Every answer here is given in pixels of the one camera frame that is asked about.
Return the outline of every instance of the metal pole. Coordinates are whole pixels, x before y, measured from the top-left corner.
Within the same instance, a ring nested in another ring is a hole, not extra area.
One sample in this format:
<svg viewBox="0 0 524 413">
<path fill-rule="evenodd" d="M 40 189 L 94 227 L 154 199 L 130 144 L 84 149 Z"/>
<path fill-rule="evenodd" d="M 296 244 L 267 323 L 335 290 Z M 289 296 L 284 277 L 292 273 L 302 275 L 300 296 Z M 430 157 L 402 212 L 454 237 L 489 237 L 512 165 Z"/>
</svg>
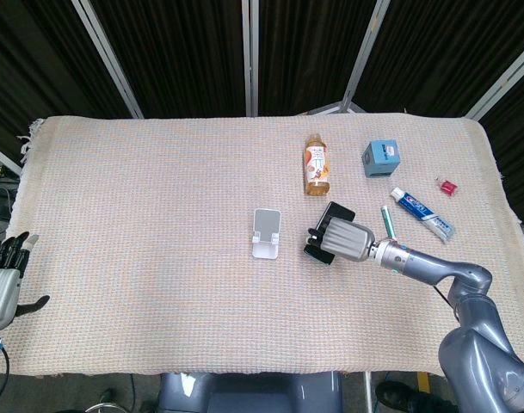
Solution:
<svg viewBox="0 0 524 413">
<path fill-rule="evenodd" d="M 340 105 L 340 113 L 344 113 L 348 110 L 349 103 L 354 97 L 355 90 L 357 89 L 357 85 L 361 80 L 361 75 L 365 70 L 371 50 L 373 50 L 374 41 L 376 40 L 376 36 L 380 31 L 380 27 L 382 26 L 382 21 L 384 20 L 385 12 L 388 10 L 390 1 L 391 0 L 377 0 L 376 4 L 374 5 L 373 15 L 371 16 L 371 20 L 368 23 L 365 37 L 363 38 L 361 48 L 359 49 L 357 59 L 355 60 L 354 69 L 351 71 L 351 76 L 349 77 L 348 87 L 346 88 L 346 92 L 344 93 L 344 97 L 342 99 L 342 104 Z"/>
<path fill-rule="evenodd" d="M 465 115 L 480 120 L 524 76 L 524 51 Z"/>
<path fill-rule="evenodd" d="M 252 116 L 258 115 L 258 57 L 260 54 L 260 2 L 250 0 L 250 53 L 252 66 Z"/>
<path fill-rule="evenodd" d="M 348 112 L 351 111 L 354 114 L 365 114 L 367 111 L 363 108 L 360 108 L 355 103 L 351 102 L 348 106 Z"/>
<path fill-rule="evenodd" d="M 363 372 L 365 381 L 365 400 L 367 401 L 367 413 L 373 413 L 373 380 L 371 372 Z"/>
<path fill-rule="evenodd" d="M 130 83 L 127 81 L 126 75 L 120 66 L 120 62 L 114 54 L 113 48 L 110 46 L 107 35 L 103 30 L 97 14 L 89 0 L 72 0 L 72 5 L 82 20 L 82 24 L 86 28 L 91 41 L 95 45 L 99 56 L 105 67 L 107 67 L 108 74 L 113 79 L 116 89 L 120 92 L 124 103 L 126 104 L 130 114 L 135 119 L 144 119 L 143 113 L 139 108 L 135 95 L 132 92 Z"/>
<path fill-rule="evenodd" d="M 335 114 L 340 108 L 340 102 L 334 102 L 330 105 L 322 106 L 321 108 L 312 109 L 307 114 Z"/>
<path fill-rule="evenodd" d="M 10 170 L 15 172 L 17 175 L 21 174 L 22 168 L 15 162 L 13 162 L 11 159 L 6 157 L 4 154 L 2 154 L 2 152 L 0 152 L 0 162 L 7 166 Z"/>
<path fill-rule="evenodd" d="M 250 63 L 250 0 L 243 0 L 244 107 L 252 116 L 252 67 Z"/>
</svg>

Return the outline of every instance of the black curtain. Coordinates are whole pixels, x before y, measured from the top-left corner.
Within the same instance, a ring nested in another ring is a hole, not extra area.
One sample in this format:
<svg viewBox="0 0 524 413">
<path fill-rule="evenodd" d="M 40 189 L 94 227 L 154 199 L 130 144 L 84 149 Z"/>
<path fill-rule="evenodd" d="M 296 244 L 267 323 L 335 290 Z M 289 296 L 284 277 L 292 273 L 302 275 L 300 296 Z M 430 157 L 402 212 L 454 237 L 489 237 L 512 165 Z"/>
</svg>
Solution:
<svg viewBox="0 0 524 413">
<path fill-rule="evenodd" d="M 524 223 L 524 77 L 481 120 L 510 206 Z"/>
<path fill-rule="evenodd" d="M 524 0 L 392 1 L 354 102 L 463 116 L 523 50 Z"/>
<path fill-rule="evenodd" d="M 240 0 L 95 0 L 145 117 L 244 116 Z"/>
<path fill-rule="evenodd" d="M 341 101 L 375 0 L 261 0 L 259 115 Z"/>
<path fill-rule="evenodd" d="M 0 151 L 21 159 L 37 118 L 129 112 L 70 0 L 0 1 Z"/>
</svg>

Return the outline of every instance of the bottle cap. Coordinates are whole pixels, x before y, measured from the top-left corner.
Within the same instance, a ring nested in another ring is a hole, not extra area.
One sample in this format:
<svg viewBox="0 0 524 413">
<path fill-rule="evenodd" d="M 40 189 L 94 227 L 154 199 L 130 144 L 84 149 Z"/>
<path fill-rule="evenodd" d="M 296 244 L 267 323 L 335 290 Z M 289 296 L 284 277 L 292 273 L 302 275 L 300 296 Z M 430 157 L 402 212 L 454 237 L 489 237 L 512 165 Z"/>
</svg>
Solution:
<svg viewBox="0 0 524 413">
<path fill-rule="evenodd" d="M 391 192 L 391 196 L 394 200 L 396 200 L 396 202 L 399 202 L 399 200 L 405 196 L 405 191 L 399 188 L 394 188 Z"/>
</svg>

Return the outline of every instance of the small box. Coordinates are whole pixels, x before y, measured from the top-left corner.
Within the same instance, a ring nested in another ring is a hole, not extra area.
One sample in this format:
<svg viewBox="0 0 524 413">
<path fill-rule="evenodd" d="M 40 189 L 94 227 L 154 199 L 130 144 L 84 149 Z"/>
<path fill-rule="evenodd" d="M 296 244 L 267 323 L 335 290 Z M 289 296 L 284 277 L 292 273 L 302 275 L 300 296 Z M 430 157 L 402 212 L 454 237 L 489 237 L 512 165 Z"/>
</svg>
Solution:
<svg viewBox="0 0 524 413">
<path fill-rule="evenodd" d="M 363 153 L 367 178 L 390 176 L 399 162 L 398 144 L 395 140 L 373 140 Z"/>
</svg>

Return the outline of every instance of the bottle label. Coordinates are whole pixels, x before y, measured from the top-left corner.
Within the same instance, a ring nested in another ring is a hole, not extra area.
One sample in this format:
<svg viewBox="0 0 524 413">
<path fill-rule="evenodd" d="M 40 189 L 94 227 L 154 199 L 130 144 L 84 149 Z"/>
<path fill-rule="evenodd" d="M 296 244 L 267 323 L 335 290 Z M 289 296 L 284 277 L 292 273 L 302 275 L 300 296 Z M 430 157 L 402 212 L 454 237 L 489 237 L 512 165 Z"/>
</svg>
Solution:
<svg viewBox="0 0 524 413">
<path fill-rule="evenodd" d="M 327 148 L 308 146 L 305 149 L 305 179 L 308 182 L 327 182 L 329 166 L 326 162 Z"/>
</svg>

